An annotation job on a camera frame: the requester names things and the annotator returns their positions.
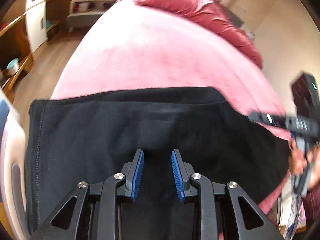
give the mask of white door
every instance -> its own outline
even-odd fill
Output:
[[[27,11],[26,25],[31,52],[33,53],[47,40],[45,2],[38,4]]]

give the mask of silver pivot bolt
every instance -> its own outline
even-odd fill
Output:
[[[193,173],[192,175],[191,175],[194,179],[201,179],[201,174],[200,173]]]
[[[229,186],[230,188],[236,188],[236,187],[238,187],[238,184],[237,184],[236,182],[234,182],[234,181],[230,181],[230,182],[228,183],[228,186]]]
[[[88,185],[85,181],[81,181],[78,183],[78,188],[85,188]]]
[[[115,177],[115,179],[122,179],[122,178],[124,177],[124,175],[119,172],[119,173],[116,173],[116,174],[114,175],[114,177]]]

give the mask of pink bed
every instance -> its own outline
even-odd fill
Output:
[[[51,99],[108,90],[212,86],[241,114],[285,114],[262,71],[219,35],[173,13],[121,0],[83,38]],[[290,140],[288,132],[268,129]],[[266,213],[283,182],[259,204]]]

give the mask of triangular cutout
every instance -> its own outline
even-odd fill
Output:
[[[51,220],[51,225],[57,228],[62,228],[67,230],[71,223],[71,218],[73,210],[75,209],[77,198],[73,196],[68,200],[68,202],[63,206],[63,208],[55,215]]]
[[[244,226],[247,230],[262,227],[263,220],[249,205],[244,197],[238,197],[241,213],[244,219]]]

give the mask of pink pillow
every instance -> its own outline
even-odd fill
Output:
[[[221,35],[262,69],[262,58],[255,45],[230,21],[221,5],[214,0],[135,0],[138,5],[151,6],[177,13]]]

